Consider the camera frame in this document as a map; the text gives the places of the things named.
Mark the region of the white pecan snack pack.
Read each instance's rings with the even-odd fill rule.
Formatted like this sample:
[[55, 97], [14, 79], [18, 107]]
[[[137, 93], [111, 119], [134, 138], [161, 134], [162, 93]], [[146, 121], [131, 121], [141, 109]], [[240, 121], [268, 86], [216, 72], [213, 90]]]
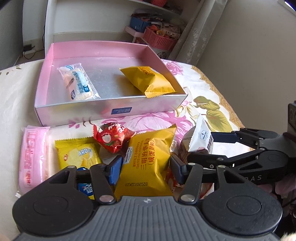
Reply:
[[183, 136], [180, 143], [179, 154], [202, 152], [211, 154], [213, 149], [213, 137], [203, 116], [198, 115], [195, 126]]

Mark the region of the yellow cracker pack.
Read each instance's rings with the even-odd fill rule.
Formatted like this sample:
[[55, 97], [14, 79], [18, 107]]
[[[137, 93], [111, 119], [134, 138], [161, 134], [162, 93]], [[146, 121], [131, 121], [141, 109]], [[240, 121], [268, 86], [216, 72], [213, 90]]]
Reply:
[[77, 170], [88, 170], [102, 164], [99, 157], [99, 144], [93, 137], [70, 138], [55, 141], [60, 169], [76, 166]]

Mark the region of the pink wafer pack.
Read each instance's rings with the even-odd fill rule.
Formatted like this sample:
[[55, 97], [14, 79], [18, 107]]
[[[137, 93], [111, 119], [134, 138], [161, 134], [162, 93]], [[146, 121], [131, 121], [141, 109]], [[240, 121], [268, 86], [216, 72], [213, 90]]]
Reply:
[[48, 176], [49, 129], [27, 126], [23, 130], [16, 192], [18, 198], [40, 185]]

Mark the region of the red candy pouch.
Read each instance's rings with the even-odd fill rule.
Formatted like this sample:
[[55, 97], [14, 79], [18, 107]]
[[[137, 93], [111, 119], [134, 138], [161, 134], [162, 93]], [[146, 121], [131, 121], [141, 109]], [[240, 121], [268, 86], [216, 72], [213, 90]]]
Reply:
[[120, 123], [107, 123], [101, 132], [98, 126], [93, 126], [93, 138], [95, 141], [112, 154], [120, 152], [134, 135], [134, 131]]

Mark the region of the yellow waffle sandwich pack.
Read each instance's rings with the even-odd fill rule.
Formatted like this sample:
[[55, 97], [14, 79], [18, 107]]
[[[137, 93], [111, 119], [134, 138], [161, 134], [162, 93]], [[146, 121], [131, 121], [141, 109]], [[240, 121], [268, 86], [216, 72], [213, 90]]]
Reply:
[[165, 181], [176, 125], [133, 136], [123, 160], [114, 195], [172, 196]]

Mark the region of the blue white rice cracker pack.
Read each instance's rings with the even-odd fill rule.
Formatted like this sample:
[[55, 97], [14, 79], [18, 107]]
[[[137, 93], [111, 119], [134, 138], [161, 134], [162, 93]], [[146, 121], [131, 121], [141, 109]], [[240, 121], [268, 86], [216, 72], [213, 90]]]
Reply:
[[58, 67], [71, 101], [98, 99], [100, 95], [94, 87], [81, 63]]

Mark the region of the floral tablecloth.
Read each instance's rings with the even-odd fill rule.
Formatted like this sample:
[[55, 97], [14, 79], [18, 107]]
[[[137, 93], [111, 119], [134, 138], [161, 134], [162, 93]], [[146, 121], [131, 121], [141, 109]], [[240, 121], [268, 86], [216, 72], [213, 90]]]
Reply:
[[[12, 217], [18, 188], [18, 168], [23, 128], [38, 124], [34, 98], [43, 62], [41, 60], [13, 66], [1, 71], [1, 239], [32, 240], [20, 235]], [[233, 129], [242, 123], [231, 106], [210, 80], [196, 67], [165, 61], [182, 87], [196, 90], [220, 106]], [[180, 111], [149, 113], [120, 118], [127, 128], [146, 132], [176, 124], [176, 136], [192, 127], [193, 118], [201, 112], [185, 101]], [[117, 217], [96, 216], [81, 233], [68, 235], [66, 240], [234, 240], [233, 236], [217, 230], [194, 218], [189, 209], [178, 208], [176, 202], [153, 201], [138, 204], [133, 198], [118, 209]]]

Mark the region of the lace curtain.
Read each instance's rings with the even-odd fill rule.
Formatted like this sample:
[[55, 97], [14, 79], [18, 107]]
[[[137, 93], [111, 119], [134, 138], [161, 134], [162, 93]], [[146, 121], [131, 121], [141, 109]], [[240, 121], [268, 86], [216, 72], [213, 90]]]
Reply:
[[196, 66], [227, 2], [227, 0], [200, 1], [168, 59]]

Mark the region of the pink cardboard box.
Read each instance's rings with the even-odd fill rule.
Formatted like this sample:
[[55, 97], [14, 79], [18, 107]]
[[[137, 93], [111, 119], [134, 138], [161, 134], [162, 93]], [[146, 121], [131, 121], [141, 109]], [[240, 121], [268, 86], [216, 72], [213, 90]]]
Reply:
[[[99, 97], [72, 101], [59, 67], [80, 63]], [[147, 98], [123, 75], [126, 67], [149, 66], [161, 73], [174, 93]], [[186, 93], [165, 63], [147, 45], [116, 41], [56, 42], [48, 49], [35, 97], [43, 126], [66, 125], [177, 109]]]

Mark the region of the pink plastic basket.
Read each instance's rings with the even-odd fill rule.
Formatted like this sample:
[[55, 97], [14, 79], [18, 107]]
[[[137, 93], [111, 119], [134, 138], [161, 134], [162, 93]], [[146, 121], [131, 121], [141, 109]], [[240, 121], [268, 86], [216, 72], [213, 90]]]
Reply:
[[153, 48], [171, 51], [177, 40], [157, 35], [153, 30], [146, 27], [143, 39]]

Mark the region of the blue storage bin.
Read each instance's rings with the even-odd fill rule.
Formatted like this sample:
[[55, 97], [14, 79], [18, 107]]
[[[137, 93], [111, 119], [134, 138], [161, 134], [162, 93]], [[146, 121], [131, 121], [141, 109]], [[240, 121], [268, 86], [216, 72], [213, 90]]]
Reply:
[[150, 25], [151, 25], [151, 22], [144, 21], [141, 18], [136, 18], [134, 16], [131, 17], [130, 24], [129, 24], [129, 26], [132, 29], [134, 29], [134, 30], [136, 30], [137, 32], [140, 32], [140, 33], [144, 33], [146, 27], [148, 27]]

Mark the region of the white shelf unit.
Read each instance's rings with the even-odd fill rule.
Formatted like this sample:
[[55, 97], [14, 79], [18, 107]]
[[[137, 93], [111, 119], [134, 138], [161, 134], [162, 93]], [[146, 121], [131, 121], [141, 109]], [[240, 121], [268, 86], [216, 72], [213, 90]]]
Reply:
[[151, 1], [48, 1], [45, 50], [52, 43], [77, 40], [132, 41], [125, 31], [133, 13], [156, 13], [188, 23], [199, 1], [167, 1], [163, 8]]

